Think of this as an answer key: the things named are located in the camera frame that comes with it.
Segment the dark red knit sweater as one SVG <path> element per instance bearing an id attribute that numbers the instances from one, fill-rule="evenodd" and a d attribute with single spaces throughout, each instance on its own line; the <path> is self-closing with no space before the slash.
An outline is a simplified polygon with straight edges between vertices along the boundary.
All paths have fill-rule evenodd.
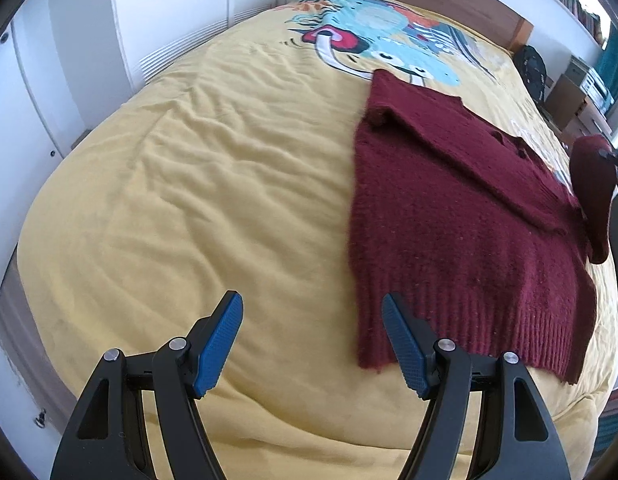
<path id="1" fill-rule="evenodd" d="M 358 362 L 394 362 L 381 315 L 395 292 L 465 351 L 513 351 L 578 382 L 608 257 L 610 197 L 564 184 L 518 136 L 457 96 L 372 76 L 353 143 L 349 264 Z"/>

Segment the wooden drawer cabinet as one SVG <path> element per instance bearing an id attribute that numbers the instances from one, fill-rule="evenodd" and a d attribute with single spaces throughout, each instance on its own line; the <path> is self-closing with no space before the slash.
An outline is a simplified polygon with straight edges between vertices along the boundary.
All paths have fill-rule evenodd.
<path id="1" fill-rule="evenodd" d="M 571 146 L 582 136 L 612 136 L 605 116 L 574 81 L 560 76 L 545 102 L 545 109 L 558 129 L 558 138 Z"/>

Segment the white printer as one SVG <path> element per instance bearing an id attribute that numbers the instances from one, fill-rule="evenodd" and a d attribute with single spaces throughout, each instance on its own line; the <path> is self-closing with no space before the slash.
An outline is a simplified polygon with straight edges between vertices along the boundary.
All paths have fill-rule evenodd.
<path id="1" fill-rule="evenodd" d="M 565 75 L 591 99 L 603 115 L 614 104 L 615 99 L 607 89 L 602 77 L 581 58 L 571 57 Z"/>

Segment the right teal curtain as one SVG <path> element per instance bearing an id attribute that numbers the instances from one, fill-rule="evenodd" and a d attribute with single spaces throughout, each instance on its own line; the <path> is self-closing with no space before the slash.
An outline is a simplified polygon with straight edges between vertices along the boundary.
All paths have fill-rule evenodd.
<path id="1" fill-rule="evenodd" d="M 598 59 L 595 70 L 612 97 L 618 99 L 618 28 L 614 24 L 610 25 L 606 48 Z"/>

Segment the black backpack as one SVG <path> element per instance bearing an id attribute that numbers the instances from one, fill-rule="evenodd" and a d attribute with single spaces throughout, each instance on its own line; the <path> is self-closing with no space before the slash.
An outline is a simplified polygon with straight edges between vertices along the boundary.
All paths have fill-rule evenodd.
<path id="1" fill-rule="evenodd" d="M 540 53 L 534 47 L 522 46 L 513 55 L 513 63 L 533 102 L 543 103 L 546 67 Z"/>

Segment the yellow cartoon print bedspread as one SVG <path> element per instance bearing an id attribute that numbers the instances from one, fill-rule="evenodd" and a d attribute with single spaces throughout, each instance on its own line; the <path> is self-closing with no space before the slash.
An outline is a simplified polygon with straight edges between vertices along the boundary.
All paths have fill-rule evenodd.
<path id="1" fill-rule="evenodd" d="M 357 362 L 348 223 L 370 85 L 298 35 L 333 11 L 281 6 L 184 55 L 63 160 L 18 244 L 72 393 L 105 350 L 152 351 L 243 296 L 199 406 L 231 479 L 394 479 L 426 411 L 397 365 Z"/>

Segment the white wardrobe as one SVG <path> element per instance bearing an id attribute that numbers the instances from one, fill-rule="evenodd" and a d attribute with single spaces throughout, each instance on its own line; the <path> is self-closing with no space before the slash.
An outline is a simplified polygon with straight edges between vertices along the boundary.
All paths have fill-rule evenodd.
<path id="1" fill-rule="evenodd" d="M 32 200 L 161 70 L 289 0 L 9 0 L 0 18 L 0 289 Z"/>

